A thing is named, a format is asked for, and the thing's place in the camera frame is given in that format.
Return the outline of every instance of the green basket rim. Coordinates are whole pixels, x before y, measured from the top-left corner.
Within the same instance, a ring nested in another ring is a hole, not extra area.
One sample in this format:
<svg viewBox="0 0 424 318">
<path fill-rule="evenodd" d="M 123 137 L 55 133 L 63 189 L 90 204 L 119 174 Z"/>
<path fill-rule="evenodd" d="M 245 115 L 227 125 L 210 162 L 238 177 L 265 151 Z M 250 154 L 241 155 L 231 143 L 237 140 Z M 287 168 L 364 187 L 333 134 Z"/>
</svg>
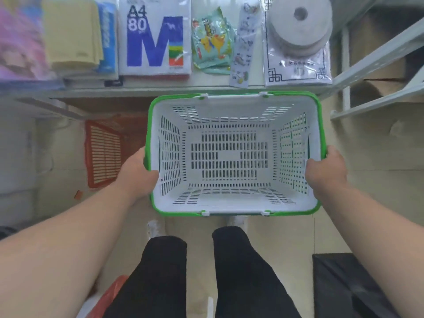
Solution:
<svg viewBox="0 0 424 318">
<path fill-rule="evenodd" d="M 258 92 L 249 92 L 245 94 L 229 94 L 229 95 L 219 95 L 219 96 L 240 96 L 240 95 L 257 95 Z M 318 127 L 319 127 L 319 133 L 320 133 L 320 142 L 321 142 L 321 159 L 324 159 L 327 155 L 327 145 L 326 145 L 326 139 L 325 139 L 325 133 L 324 133 L 324 123 L 322 119 L 322 106 L 321 102 L 318 99 L 318 97 L 309 91 L 267 91 L 264 96 L 268 97 L 269 95 L 274 96 L 308 96 L 311 97 L 316 106 L 317 106 L 317 114 L 318 114 Z M 187 98 L 194 98 L 199 97 L 200 100 L 203 100 L 204 97 L 202 94 L 185 94 L 185 95 L 165 95 L 165 96 L 159 96 L 155 98 L 149 107 L 149 115 L 148 115 L 148 123 L 147 123 L 147 135 L 146 135 L 146 157 L 144 160 L 144 164 L 146 166 L 146 169 L 148 171 L 151 171 L 151 159 L 150 159 L 150 149 L 151 149 L 151 128 L 152 128 L 152 119 L 153 119 L 153 108 L 161 101 L 164 100 L 170 100 L 170 99 L 187 99 Z M 177 217 L 184 217 L 184 216 L 202 216 L 202 213 L 206 212 L 205 210 L 199 211 L 199 212 L 166 212 L 158 209 L 155 205 L 153 192 L 150 194 L 150 200 L 152 203 L 152 207 L 159 212 L 160 214 L 164 216 L 177 216 Z M 264 210 L 264 212 L 269 212 L 270 216 L 290 216 L 290 215 L 310 215 L 315 212 L 317 212 L 321 207 L 321 202 L 317 201 L 317 204 L 314 208 L 307 210 L 307 211 L 293 211 L 293 212 L 287 212 L 287 211 L 280 211 L 280 212 L 272 212 L 271 210 Z M 224 216 L 227 214 L 219 213 L 217 215 Z"/>
</svg>

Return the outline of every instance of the white shoe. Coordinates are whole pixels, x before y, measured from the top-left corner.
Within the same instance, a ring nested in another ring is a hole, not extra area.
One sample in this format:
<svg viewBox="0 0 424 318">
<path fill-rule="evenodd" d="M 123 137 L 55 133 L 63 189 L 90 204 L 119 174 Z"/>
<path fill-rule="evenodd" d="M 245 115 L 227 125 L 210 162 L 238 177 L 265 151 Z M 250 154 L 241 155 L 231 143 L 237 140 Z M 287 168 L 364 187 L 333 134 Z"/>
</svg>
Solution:
<svg viewBox="0 0 424 318">
<path fill-rule="evenodd" d="M 167 235 L 165 228 L 158 220 L 152 220 L 147 223 L 147 237 L 150 239 L 154 237 L 163 237 Z"/>
<path fill-rule="evenodd" d="M 248 216 L 247 215 L 230 216 L 227 220 L 227 226 L 238 226 L 239 228 L 243 229 L 244 233 L 247 234 Z"/>
</svg>

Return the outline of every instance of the leg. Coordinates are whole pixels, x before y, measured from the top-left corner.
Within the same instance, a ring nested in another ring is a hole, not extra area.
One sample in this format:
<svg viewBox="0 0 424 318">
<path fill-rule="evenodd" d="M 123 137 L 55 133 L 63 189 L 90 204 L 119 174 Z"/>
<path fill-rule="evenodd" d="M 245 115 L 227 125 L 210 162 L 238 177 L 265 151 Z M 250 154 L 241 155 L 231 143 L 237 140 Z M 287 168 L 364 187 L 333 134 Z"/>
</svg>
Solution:
<svg viewBox="0 0 424 318">
<path fill-rule="evenodd" d="M 241 228 L 223 227 L 212 237 L 218 286 L 215 318 L 301 318 L 273 269 Z"/>
<path fill-rule="evenodd" d="M 177 237 L 150 239 L 140 264 L 104 318 L 186 318 L 187 244 Z"/>
</svg>

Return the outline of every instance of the white roll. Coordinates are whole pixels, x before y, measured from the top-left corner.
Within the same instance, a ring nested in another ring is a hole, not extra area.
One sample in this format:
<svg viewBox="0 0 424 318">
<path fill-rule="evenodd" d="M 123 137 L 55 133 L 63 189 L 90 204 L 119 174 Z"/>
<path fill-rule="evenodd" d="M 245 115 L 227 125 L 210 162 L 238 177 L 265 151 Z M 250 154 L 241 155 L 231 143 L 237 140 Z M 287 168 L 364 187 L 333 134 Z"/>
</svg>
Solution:
<svg viewBox="0 0 424 318">
<path fill-rule="evenodd" d="M 329 0 L 274 0 L 268 14 L 270 32 L 288 55 L 310 57 L 330 39 Z"/>
</svg>

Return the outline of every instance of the person's right hand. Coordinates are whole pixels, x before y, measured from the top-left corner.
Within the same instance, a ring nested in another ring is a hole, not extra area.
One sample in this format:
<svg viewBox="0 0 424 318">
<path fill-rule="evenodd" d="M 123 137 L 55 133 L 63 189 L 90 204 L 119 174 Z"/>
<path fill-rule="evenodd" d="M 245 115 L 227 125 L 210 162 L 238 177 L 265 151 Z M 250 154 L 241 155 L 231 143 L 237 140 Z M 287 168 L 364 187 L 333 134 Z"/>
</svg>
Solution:
<svg viewBox="0 0 424 318">
<path fill-rule="evenodd" d="M 132 200 L 151 193 L 159 178 L 158 171 L 148 171 L 144 167 L 144 147 L 139 149 L 122 165 L 118 178 L 112 184 L 129 194 Z"/>
<path fill-rule="evenodd" d="M 347 168 L 343 156 L 334 146 L 327 146 L 327 157 L 321 161 L 308 160 L 305 178 L 315 197 L 334 185 L 347 184 Z"/>
</svg>

